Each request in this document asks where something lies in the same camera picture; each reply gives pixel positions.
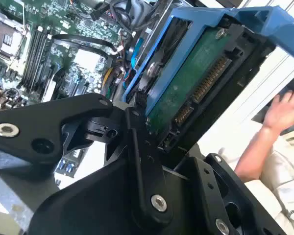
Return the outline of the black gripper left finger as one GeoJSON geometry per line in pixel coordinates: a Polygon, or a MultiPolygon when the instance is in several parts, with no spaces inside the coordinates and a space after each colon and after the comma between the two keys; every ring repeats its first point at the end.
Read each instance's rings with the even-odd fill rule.
{"type": "Polygon", "coordinates": [[[136,224],[165,228],[172,209],[145,108],[136,104],[122,110],[100,94],[84,94],[0,111],[0,171],[45,180],[65,154],[94,141],[106,143],[111,163],[127,163],[136,224]]]}

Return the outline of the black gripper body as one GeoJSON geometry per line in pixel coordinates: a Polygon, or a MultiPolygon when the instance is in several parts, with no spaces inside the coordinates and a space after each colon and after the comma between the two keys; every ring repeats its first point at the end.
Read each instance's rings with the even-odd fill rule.
{"type": "Polygon", "coordinates": [[[165,228],[139,227],[134,220],[127,163],[118,160],[46,199],[35,212],[29,235],[194,235],[188,180],[163,170],[173,219],[165,228]]]}

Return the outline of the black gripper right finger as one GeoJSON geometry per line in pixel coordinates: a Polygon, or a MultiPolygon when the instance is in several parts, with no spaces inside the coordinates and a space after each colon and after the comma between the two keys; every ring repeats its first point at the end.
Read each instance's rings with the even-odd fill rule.
{"type": "Polygon", "coordinates": [[[221,156],[186,157],[176,171],[190,182],[201,234],[285,233],[221,156]]]}

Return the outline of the bare person hand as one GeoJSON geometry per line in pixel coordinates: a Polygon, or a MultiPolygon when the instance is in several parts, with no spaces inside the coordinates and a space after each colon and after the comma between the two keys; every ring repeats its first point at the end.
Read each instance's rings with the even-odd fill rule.
{"type": "Polygon", "coordinates": [[[279,135],[294,125],[294,91],[287,91],[282,97],[272,100],[263,122],[263,127],[279,135]]]}

